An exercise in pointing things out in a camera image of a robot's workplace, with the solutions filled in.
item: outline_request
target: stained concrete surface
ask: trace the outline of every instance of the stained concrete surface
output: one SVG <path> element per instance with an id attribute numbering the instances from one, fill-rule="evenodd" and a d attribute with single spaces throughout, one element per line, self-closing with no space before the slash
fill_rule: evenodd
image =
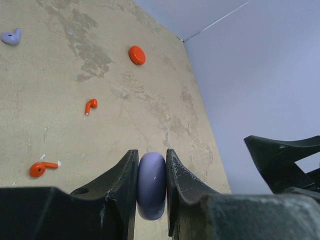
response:
<path id="1" fill-rule="evenodd" d="M 22 29 L 0 51 L 0 185 L 70 193 L 129 149 L 166 154 L 215 190 L 229 185 L 184 46 L 131 0 L 0 2 L 0 30 Z M 146 63 L 134 65 L 139 45 Z M 98 108 L 85 116 L 85 104 Z M 61 161 L 32 179 L 40 158 Z M 168 239 L 167 216 L 136 215 L 135 239 Z"/>

